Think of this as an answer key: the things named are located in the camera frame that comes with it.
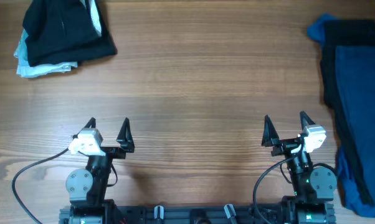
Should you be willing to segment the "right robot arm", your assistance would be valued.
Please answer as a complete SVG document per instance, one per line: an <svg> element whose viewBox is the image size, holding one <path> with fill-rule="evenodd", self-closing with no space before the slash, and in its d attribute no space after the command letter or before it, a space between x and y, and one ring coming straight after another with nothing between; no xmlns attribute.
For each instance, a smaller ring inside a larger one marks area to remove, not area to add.
<svg viewBox="0 0 375 224"><path fill-rule="evenodd" d="M310 153L319 149L326 139L323 126L300 112L301 133L290 139L280 139L270 116L264 118L262 146L271 147L272 156L284 160L268 168L262 177L283 165L287 166L294 195L284 196L275 205L256 204L255 212L264 223L335 223L333 204L337 187L335 170L323 163L313 163Z"/></svg>

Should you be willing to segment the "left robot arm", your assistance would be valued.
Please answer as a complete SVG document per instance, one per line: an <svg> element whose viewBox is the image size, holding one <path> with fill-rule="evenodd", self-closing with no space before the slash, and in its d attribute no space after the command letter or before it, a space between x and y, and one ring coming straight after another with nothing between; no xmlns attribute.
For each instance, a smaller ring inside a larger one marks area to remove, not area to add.
<svg viewBox="0 0 375 224"><path fill-rule="evenodd" d="M105 199L110 173L115 170L113 160L124 159L133 153L135 144L131 135L130 120L125 118L116 138L118 146L102 146L103 138L96 128L95 118L76 135L69 145L72 154L81 153L88 157L83 169L72 171L65 187L69 193L70 208L62 209L60 223L126 223L127 220L114 200Z"/></svg>

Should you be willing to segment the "navy blue shorts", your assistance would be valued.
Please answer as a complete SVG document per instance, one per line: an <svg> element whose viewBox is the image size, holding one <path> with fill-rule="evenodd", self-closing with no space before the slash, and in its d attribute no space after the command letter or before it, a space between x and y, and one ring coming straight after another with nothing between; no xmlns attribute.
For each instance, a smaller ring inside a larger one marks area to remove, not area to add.
<svg viewBox="0 0 375 224"><path fill-rule="evenodd" d="M375 201L375 47L338 47L338 87Z"/></svg>

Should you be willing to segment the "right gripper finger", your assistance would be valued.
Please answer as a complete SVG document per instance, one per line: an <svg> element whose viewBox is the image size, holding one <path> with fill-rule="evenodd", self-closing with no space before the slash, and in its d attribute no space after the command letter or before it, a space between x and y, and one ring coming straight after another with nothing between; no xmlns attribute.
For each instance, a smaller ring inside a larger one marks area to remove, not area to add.
<svg viewBox="0 0 375 224"><path fill-rule="evenodd" d="M262 146L272 147L280 144L280 139L277 131L270 119L269 115L264 117L264 131L262 137Z"/></svg>
<svg viewBox="0 0 375 224"><path fill-rule="evenodd" d="M315 122L307 115L305 111L300 112L301 129L304 130L309 125L314 125Z"/></svg>

